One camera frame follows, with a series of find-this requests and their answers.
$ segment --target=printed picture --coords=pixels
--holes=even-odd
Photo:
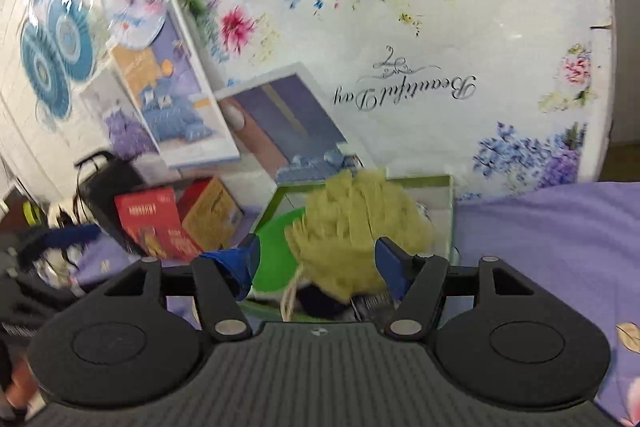
[[[225,91],[233,94],[224,96]],[[236,139],[278,184],[325,180],[343,169],[372,166],[362,147],[338,128],[301,73],[258,79],[216,95]]]
[[[143,153],[158,153],[136,108],[110,68],[96,75],[80,93],[80,99],[100,122],[116,156],[129,160]]]
[[[171,17],[148,48],[117,46],[111,54],[167,166],[238,158],[204,74],[194,69],[197,58],[190,56]]]

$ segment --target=ribbed black surface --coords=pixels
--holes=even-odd
[[[560,412],[523,413],[478,402],[447,382],[420,346],[387,340],[373,325],[360,323],[267,324],[254,339],[218,347],[192,382],[155,403],[112,412],[53,404],[30,423],[31,427],[617,425],[591,403]]]

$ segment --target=yellow bath loofah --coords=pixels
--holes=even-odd
[[[433,230],[416,203],[377,171],[342,171],[306,199],[305,214],[285,230],[305,279],[342,302],[385,283],[374,244],[386,236],[407,253],[428,251]]]

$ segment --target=purple bed sheet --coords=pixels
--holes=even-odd
[[[616,325],[640,326],[640,183],[564,185],[456,210],[462,264],[496,255],[593,321],[612,362],[597,396],[615,418],[629,418],[627,393],[640,354]]]

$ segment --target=green round object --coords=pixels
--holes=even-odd
[[[285,229],[305,213],[296,208],[287,214],[271,219],[257,229],[260,238],[260,266],[254,277],[254,289],[260,292],[276,292],[284,289],[298,267],[287,239]]]

